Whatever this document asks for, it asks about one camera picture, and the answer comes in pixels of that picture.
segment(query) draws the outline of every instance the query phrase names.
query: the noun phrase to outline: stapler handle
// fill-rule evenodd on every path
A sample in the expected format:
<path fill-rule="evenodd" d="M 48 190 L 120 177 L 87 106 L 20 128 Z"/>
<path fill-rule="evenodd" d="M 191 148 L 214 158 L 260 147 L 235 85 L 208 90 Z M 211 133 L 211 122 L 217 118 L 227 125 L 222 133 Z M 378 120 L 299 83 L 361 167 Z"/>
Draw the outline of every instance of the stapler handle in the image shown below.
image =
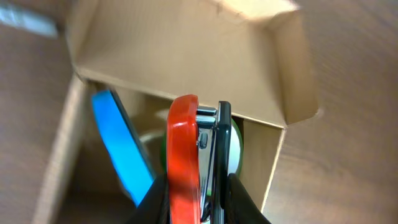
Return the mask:
<path fill-rule="evenodd" d="M 223 224 L 225 210 L 226 185 L 228 178 L 229 144 L 231 142 L 231 104 L 218 103 L 216 147 L 213 169 L 213 195 L 211 196 L 211 223 Z"/>
<path fill-rule="evenodd" d="M 257 209 L 236 174 L 228 176 L 227 194 L 225 212 L 228 224 L 271 224 Z"/>
<path fill-rule="evenodd" d="M 197 109 L 197 96 L 180 96 L 167 117 L 167 180 L 173 224 L 200 223 Z"/>

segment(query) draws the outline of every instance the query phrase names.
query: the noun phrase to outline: blue object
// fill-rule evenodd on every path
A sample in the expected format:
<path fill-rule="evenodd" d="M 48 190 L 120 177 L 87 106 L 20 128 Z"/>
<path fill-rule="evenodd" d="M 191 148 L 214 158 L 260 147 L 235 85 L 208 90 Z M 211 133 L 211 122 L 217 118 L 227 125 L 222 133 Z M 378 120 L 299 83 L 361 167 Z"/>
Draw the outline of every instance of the blue object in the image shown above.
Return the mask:
<path fill-rule="evenodd" d="M 113 166 L 132 200 L 139 205 L 154 182 L 154 173 L 141 154 L 139 137 L 115 92 L 101 91 L 91 100 Z"/>

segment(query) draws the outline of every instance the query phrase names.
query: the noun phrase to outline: black handle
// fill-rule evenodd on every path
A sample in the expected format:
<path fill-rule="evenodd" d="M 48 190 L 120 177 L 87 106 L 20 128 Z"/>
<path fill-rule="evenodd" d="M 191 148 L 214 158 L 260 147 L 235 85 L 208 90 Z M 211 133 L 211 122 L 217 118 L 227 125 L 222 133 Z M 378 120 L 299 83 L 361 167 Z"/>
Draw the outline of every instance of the black handle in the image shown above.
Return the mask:
<path fill-rule="evenodd" d="M 216 147 L 211 198 L 211 223 L 223 224 L 226 183 L 228 177 L 229 144 L 231 142 L 231 104 L 220 101 L 217 114 Z"/>
<path fill-rule="evenodd" d="M 271 224 L 257 209 L 236 174 L 228 176 L 226 223 Z"/>

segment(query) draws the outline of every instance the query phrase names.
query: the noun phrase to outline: wooden table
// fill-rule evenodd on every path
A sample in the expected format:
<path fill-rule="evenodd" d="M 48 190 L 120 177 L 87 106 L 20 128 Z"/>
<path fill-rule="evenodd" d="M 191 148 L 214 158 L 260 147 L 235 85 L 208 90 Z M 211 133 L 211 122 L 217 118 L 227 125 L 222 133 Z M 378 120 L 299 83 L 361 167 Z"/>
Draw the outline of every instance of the wooden table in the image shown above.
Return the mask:
<path fill-rule="evenodd" d="M 287 131 L 265 214 L 272 223 L 398 223 L 398 2 L 298 3 L 321 110 Z"/>
<path fill-rule="evenodd" d="M 65 15 L 65 1 L 17 2 Z M 265 214 L 273 223 L 398 223 L 398 3 L 298 3 L 321 110 L 289 128 Z M 0 26 L 0 49 L 0 217 L 29 223 L 71 67 L 62 39 Z"/>

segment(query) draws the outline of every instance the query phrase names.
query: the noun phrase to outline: stapler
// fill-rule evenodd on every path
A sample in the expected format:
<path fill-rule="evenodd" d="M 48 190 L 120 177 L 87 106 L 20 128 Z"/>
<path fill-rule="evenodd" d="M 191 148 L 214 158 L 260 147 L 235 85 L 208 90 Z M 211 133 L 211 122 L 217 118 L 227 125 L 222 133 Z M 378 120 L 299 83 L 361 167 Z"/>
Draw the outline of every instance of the stapler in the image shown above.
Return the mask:
<path fill-rule="evenodd" d="M 126 116 L 117 94 L 111 91 L 106 94 L 110 101 L 116 100 L 121 117 Z M 100 100 L 93 97 L 95 114 L 96 110 L 101 110 L 99 103 Z M 111 151 L 117 151 L 118 147 L 107 144 L 99 119 L 104 118 L 96 116 L 100 134 L 112 157 L 115 153 Z M 130 153 L 130 156 L 138 157 L 134 158 L 137 164 L 128 163 L 128 158 L 123 158 L 124 164 L 118 165 L 120 161 L 112 158 L 124 187 L 135 195 L 133 198 L 139 198 L 134 201 L 137 209 L 127 223 L 270 223 L 238 179 L 243 141 L 231 118 L 230 103 L 220 101 L 218 108 L 199 106 L 195 95 L 181 96 L 173 101 L 167 118 L 167 170 L 160 175 L 151 172 L 132 124 L 128 124 L 127 118 L 123 122 L 127 124 L 125 131 L 131 134 L 129 143 L 138 146 L 127 149 L 138 152 Z M 128 170 L 118 169 L 134 169 L 132 175 L 143 171 L 145 186 L 137 187 L 140 182 L 132 183 L 133 177 L 123 177 L 128 175 Z"/>

